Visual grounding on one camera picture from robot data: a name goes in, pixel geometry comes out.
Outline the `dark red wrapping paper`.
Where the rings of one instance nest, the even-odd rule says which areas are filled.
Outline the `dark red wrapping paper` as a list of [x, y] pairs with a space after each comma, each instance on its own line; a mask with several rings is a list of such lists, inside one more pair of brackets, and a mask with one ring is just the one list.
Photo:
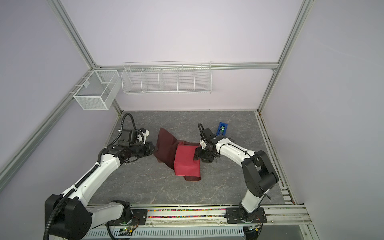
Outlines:
[[160, 163], [166, 164], [176, 176], [182, 176], [186, 181], [201, 180], [200, 159], [195, 158], [195, 151], [200, 146], [178, 140], [167, 130], [159, 130], [154, 156]]

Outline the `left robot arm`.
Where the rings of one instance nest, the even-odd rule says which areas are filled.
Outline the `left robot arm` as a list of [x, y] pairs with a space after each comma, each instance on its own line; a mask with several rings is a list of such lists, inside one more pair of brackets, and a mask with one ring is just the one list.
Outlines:
[[55, 236], [67, 240], [81, 240], [89, 230], [111, 221], [123, 225], [134, 221], [131, 204], [112, 201], [88, 209], [89, 202], [105, 180], [119, 167], [152, 155], [156, 147], [147, 140], [149, 130], [136, 126], [120, 126], [117, 137], [98, 154], [96, 163], [71, 187], [59, 195], [52, 194], [45, 201], [45, 229], [43, 238]]

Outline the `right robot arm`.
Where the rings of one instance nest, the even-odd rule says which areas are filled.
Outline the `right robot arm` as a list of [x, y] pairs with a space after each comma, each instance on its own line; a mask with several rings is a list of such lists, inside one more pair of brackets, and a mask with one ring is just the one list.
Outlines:
[[268, 154], [262, 150], [251, 151], [233, 143], [223, 135], [215, 135], [209, 128], [198, 123], [201, 140], [196, 148], [194, 160], [212, 163], [224, 156], [238, 164], [243, 171], [247, 192], [239, 204], [238, 219], [250, 223], [255, 218], [261, 219], [258, 211], [268, 192], [278, 182], [279, 176]]

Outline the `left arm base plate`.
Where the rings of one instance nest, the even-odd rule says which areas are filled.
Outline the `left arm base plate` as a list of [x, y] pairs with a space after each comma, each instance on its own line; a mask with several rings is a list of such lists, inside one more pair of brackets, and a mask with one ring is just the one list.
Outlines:
[[108, 222], [109, 226], [143, 226], [146, 224], [148, 210], [133, 209], [129, 214], [123, 214], [117, 220]]

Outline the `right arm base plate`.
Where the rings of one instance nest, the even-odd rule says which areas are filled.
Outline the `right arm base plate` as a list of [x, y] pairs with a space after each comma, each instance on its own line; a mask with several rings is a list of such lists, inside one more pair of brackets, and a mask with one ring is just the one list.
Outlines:
[[262, 207], [251, 213], [239, 207], [226, 208], [225, 218], [228, 224], [264, 224], [267, 222], [265, 210]]

